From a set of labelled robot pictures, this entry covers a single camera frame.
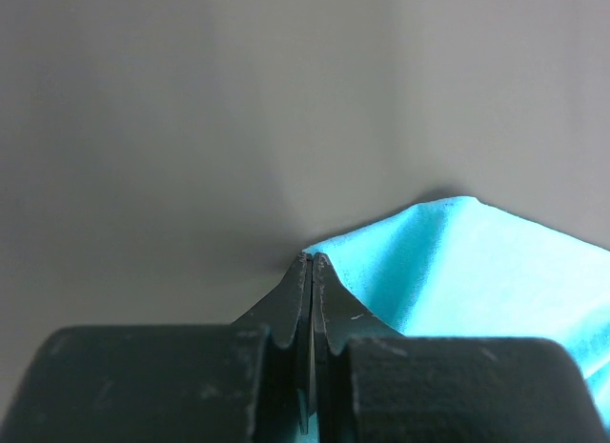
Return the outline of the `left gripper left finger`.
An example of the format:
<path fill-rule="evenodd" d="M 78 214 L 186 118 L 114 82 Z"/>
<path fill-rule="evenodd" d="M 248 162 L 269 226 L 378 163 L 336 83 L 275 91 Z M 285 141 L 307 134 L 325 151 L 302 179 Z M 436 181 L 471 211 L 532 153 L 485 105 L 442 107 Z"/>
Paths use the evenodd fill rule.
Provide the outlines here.
<path fill-rule="evenodd" d="M 312 276 L 313 258 L 299 254 L 280 282 L 234 321 L 268 334 L 257 374 L 255 436 L 301 436 L 309 430 Z"/>

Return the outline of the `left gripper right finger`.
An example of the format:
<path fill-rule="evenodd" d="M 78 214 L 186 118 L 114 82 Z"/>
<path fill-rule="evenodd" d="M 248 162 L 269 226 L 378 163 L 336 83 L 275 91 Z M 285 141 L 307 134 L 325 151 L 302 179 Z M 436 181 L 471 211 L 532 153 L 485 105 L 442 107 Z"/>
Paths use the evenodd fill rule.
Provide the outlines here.
<path fill-rule="evenodd" d="M 340 282 L 330 258 L 316 253 L 312 267 L 315 404 L 321 442 L 357 442 L 348 344 L 359 337 L 399 337 Z"/>

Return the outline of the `bright cyan t shirt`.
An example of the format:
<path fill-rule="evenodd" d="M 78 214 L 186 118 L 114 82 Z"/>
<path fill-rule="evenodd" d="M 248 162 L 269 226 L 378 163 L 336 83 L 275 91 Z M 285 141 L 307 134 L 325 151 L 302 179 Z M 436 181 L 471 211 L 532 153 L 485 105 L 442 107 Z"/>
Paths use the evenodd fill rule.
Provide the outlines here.
<path fill-rule="evenodd" d="M 404 335 L 539 336 L 575 359 L 609 416 L 609 253 L 471 196 L 416 204 L 314 244 Z"/>

